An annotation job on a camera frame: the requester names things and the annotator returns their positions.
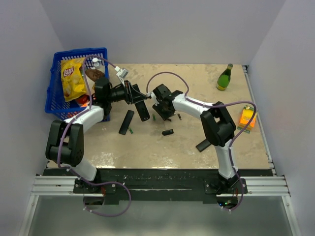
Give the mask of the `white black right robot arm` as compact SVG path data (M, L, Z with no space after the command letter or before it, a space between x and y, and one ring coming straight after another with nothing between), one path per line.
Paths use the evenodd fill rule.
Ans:
M231 193L237 187L234 176L238 168L233 162L232 147L236 125L224 104L202 102L179 90L171 92L164 84L156 87L148 95L154 101L153 109L163 120L169 119L178 111L201 121L206 140L216 150L219 174L223 177L219 181L219 187L222 192Z

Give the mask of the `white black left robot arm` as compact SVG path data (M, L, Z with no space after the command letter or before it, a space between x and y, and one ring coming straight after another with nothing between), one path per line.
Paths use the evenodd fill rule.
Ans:
M99 78L94 85L92 106L66 120L52 122L48 136L45 155L55 162L59 168L73 171L81 179L85 179L85 188L91 193L102 187L101 179L96 177L97 169L84 156L84 133L98 122L105 119L111 104L124 100L134 104L142 121L150 118L144 101L147 96L139 91L137 84L129 81L113 87L106 77Z

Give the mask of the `black battery cover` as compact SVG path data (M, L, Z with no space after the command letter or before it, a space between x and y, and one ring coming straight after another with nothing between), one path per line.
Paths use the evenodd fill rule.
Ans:
M174 133L173 129L168 129L168 130L162 131L163 136L171 135L173 133Z

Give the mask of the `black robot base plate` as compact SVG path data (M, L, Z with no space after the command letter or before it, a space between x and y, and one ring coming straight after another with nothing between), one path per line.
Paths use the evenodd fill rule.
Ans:
M224 184L215 169L100 169L96 183L106 182L105 186L93 186L75 177L75 187L101 196L85 196L87 205L118 205L121 201L159 201L159 202L202 202L204 204L221 204L218 196L223 194L239 196L244 177L270 177L268 170L240 170L231 184ZM131 188L153 187L154 189L188 189L192 192L130 192Z

